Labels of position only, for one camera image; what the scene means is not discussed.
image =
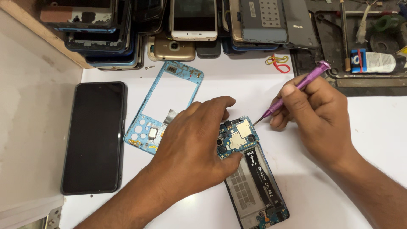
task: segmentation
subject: gray phone back cover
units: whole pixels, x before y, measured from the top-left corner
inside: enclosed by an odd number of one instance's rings
[[[289,42],[287,24],[285,21],[284,6],[281,0],[262,0],[270,5],[276,3],[279,20],[268,14],[262,14],[259,0],[240,0],[240,14],[242,22],[242,38],[253,43],[287,44]],[[265,27],[262,17],[272,18],[273,23],[278,23],[280,28]]]
[[[290,43],[287,48],[318,48],[305,0],[284,0]]]

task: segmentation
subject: screwdriver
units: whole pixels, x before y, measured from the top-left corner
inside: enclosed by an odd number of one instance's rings
[[[307,86],[309,83],[314,81],[319,75],[321,75],[324,71],[326,71],[328,69],[330,69],[330,65],[327,62],[323,61],[323,60],[320,61],[318,63],[318,66],[316,68],[314,68],[314,70],[312,70],[306,77],[304,77],[297,84],[297,88],[301,90],[303,87]],[[271,114],[273,114],[276,110],[278,110],[282,106],[283,106],[283,101],[282,101],[282,98],[281,98],[277,102],[275,102],[273,105],[271,105],[271,107],[268,108],[266,110],[266,112],[264,112],[262,117],[257,122],[255,122],[253,125],[256,125],[258,122],[263,120],[263,118],[266,118],[266,117],[270,116]]]

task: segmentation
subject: blue circuit board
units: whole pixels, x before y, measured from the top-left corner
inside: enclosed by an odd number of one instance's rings
[[[273,226],[276,223],[282,222],[290,217],[286,208],[281,209],[280,211],[261,211],[260,216],[257,216],[256,219],[259,222],[258,228],[265,229]]]
[[[188,104],[185,104],[185,109],[189,107],[189,105],[194,100],[195,94],[197,93],[198,88],[201,85],[202,79],[204,77],[204,73],[202,71],[199,71],[195,68],[182,64],[180,62],[177,61],[164,62],[160,70],[160,73],[158,73],[157,78],[155,79],[146,98],[141,104],[131,125],[129,126],[126,135],[123,137],[126,143],[138,147],[152,155],[155,155],[155,152],[158,149],[158,145],[160,144],[161,138],[164,134],[167,125],[169,124],[170,121],[172,121],[172,118],[174,118],[176,115],[176,113],[171,113],[174,111],[170,111],[168,113],[167,119],[164,121],[164,123],[161,123],[155,120],[154,118],[143,114],[144,107],[147,105],[147,102],[151,94],[153,93],[155,86],[158,84],[164,72],[170,73],[175,77],[196,83],[197,86],[193,94],[191,95],[191,99],[189,100]]]
[[[226,121],[220,126],[217,139],[217,153],[222,159],[231,153],[248,149],[258,144],[259,138],[249,117],[242,116]]]

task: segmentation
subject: glue tube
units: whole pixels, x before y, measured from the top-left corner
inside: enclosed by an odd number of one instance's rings
[[[407,68],[404,56],[369,53],[365,48],[353,49],[350,57],[352,73],[392,73]]]

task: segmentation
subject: fingernail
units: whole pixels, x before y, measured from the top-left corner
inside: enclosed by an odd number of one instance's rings
[[[290,95],[295,91],[295,86],[292,84],[288,84],[282,88],[282,94],[284,96]]]

